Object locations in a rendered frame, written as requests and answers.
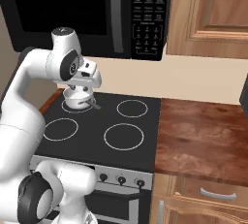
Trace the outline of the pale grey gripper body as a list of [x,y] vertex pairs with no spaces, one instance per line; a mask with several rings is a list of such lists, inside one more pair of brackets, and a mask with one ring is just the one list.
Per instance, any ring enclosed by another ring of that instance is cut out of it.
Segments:
[[96,71],[89,77],[85,77],[84,72],[78,72],[70,80],[67,80],[66,83],[68,85],[99,88],[102,85],[102,77],[99,71]]

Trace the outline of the black stove with oven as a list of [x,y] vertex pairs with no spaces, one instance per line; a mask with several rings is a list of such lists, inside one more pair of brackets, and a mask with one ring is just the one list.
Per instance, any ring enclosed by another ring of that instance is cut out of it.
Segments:
[[[95,100],[99,110],[73,110],[57,96],[44,112],[46,130],[31,167],[46,159],[77,163],[95,170],[96,189],[117,185],[152,192],[161,100],[100,92]],[[101,182],[100,174],[108,179]],[[145,182],[142,188],[138,179]]]

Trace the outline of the small silver saucepan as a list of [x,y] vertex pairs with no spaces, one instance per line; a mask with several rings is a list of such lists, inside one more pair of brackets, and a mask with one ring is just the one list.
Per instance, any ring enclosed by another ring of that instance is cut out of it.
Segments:
[[83,110],[88,107],[99,110],[101,107],[95,102],[93,89],[88,87],[89,91],[84,92],[83,88],[84,86],[76,86],[76,90],[73,91],[70,87],[67,87],[63,91],[66,105],[74,110]]

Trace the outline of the black microwave oven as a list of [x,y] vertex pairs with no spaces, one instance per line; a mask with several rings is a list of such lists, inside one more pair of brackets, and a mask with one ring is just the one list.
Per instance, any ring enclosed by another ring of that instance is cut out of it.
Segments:
[[110,0],[0,0],[13,48],[52,48],[51,31],[74,29],[84,56],[159,61],[171,0],[121,0],[123,52],[114,51]]

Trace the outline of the black oven door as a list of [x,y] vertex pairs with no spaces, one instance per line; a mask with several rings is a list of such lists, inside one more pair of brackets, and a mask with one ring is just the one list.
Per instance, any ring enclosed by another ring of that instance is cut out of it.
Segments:
[[133,201],[87,195],[85,203],[95,214],[99,224],[148,224],[151,191],[117,185],[105,185],[96,190],[120,194],[141,193],[142,197]]

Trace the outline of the wooden drawer front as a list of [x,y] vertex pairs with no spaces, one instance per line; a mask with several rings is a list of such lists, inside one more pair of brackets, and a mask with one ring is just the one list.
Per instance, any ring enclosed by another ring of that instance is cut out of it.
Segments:
[[[236,194],[235,200],[222,200],[217,198],[206,197],[200,193],[200,188],[206,191],[231,195]],[[205,201],[216,202],[218,204],[227,204],[248,208],[248,187],[231,185],[226,183],[219,183],[214,181],[206,181],[192,178],[182,178],[178,181],[178,188],[176,189],[183,197],[195,198]]]

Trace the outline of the black appliance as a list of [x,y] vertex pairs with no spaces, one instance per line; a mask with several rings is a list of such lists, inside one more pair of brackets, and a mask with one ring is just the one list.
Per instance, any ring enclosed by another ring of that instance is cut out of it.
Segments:
[[240,97],[239,97],[239,103],[242,108],[245,107],[245,98],[246,98],[246,91],[248,90],[248,74],[246,76],[246,80],[244,82]]

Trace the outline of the wooden base cupboard door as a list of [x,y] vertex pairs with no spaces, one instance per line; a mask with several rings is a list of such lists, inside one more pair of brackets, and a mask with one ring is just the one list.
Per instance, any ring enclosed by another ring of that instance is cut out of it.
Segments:
[[152,199],[150,224],[157,224],[159,200],[164,201],[163,224],[248,224],[248,208],[156,195]]

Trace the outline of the wooden wall cupboard door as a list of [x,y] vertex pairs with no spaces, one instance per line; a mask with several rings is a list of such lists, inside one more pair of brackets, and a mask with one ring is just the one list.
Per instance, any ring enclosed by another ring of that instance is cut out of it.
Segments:
[[248,0],[171,0],[167,53],[248,59]]

